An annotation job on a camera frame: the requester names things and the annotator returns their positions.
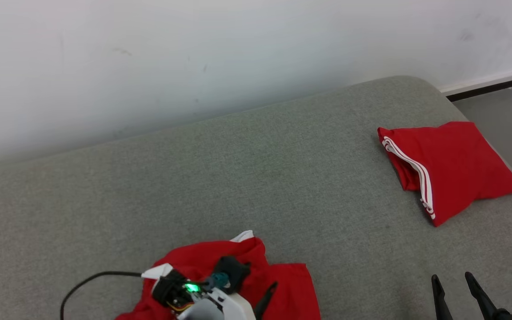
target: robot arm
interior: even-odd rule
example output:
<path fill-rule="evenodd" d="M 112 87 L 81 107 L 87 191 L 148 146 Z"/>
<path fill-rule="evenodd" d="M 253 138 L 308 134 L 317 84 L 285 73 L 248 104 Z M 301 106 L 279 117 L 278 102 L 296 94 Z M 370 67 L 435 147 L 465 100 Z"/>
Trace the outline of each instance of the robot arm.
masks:
<path fill-rule="evenodd" d="M 222 257 L 206 282 L 192 282 L 171 265 L 164 264 L 142 274 L 156 279 L 151 292 L 177 320 L 261 320 L 278 285 L 268 288 L 254 310 L 238 294 L 250 267 L 234 257 Z"/>
<path fill-rule="evenodd" d="M 495 307 L 495 304 L 492 303 L 471 272 L 465 273 L 465 281 L 468 283 L 471 295 L 479 304 L 484 320 L 512 320 L 512 314 L 507 310 Z M 452 315 L 449 313 L 448 306 L 444 300 L 445 291 L 437 275 L 432 276 L 432 289 L 437 320 L 452 320 Z"/>

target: green led light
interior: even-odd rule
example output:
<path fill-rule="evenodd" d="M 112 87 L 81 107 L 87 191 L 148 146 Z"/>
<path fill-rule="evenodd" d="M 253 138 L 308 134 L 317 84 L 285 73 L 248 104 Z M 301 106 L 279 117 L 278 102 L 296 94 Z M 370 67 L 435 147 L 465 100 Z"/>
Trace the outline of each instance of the green led light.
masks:
<path fill-rule="evenodd" d="M 185 284 L 185 289 L 187 289 L 187 291 L 189 291 L 189 292 L 201 291 L 201 289 L 199 288 L 198 285 L 193 285 L 193 284 Z"/>

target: wire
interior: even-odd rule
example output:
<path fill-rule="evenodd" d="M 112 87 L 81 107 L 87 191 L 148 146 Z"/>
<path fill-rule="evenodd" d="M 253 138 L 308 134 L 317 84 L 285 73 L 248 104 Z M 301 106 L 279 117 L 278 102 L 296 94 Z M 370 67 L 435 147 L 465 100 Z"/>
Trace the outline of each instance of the wire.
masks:
<path fill-rule="evenodd" d="M 169 307 L 171 307 L 173 310 L 177 311 L 177 312 L 183 312 L 185 310 L 187 310 L 190 306 L 192 306 L 194 303 L 191 302 L 189 304 L 185 304 L 184 306 L 182 306 L 181 308 L 177 308 L 176 306 L 173 306 L 172 304 L 170 304 L 169 302 L 167 302 L 167 304 L 169 305 Z"/>
<path fill-rule="evenodd" d="M 75 291 L 77 291 L 81 286 L 85 285 L 86 283 L 96 279 L 97 277 L 101 276 L 127 276 L 127 277 L 142 277 L 141 273 L 138 272 L 126 272 L 126 271 L 104 271 L 104 272 L 98 272 L 93 276 L 90 276 L 80 282 L 79 284 L 75 285 L 68 293 L 64 296 L 63 302 L 60 304 L 60 320 L 64 320 L 64 306 L 67 303 L 67 300 L 72 296 Z"/>

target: folded red garment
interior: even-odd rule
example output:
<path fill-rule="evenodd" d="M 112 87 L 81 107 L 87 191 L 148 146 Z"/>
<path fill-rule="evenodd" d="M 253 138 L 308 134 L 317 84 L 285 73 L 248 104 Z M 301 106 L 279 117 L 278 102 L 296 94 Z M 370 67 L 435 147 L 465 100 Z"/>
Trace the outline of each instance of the folded red garment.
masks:
<path fill-rule="evenodd" d="M 250 237 L 241 242 L 213 241 L 188 245 L 175 249 L 154 267 L 171 264 L 183 276 L 193 281 L 203 281 L 223 256 L 235 256 L 240 263 L 250 263 L 250 275 L 242 283 L 240 295 L 252 308 L 264 296 L 266 290 L 278 281 L 276 292 L 264 312 L 263 320 L 319 320 L 319 306 L 311 276 L 305 264 L 275 264 L 266 261 L 266 249 L 262 240 Z M 142 298 L 130 313 L 116 320 L 172 320 L 168 308 L 163 308 L 151 296 L 155 280 L 145 279 Z"/>
<path fill-rule="evenodd" d="M 512 193 L 512 172 L 473 122 L 438 128 L 378 128 L 404 190 L 420 191 L 436 227 L 473 200 Z"/>

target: white robot part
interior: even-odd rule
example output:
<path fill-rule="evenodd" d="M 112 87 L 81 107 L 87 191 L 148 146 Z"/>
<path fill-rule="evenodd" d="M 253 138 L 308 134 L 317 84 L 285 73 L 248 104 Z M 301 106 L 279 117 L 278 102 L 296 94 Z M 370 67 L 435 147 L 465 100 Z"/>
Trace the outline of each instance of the white robot part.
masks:
<path fill-rule="evenodd" d="M 183 311 L 177 320 L 256 320 L 252 306 L 237 293 L 213 288 L 203 299 Z"/>

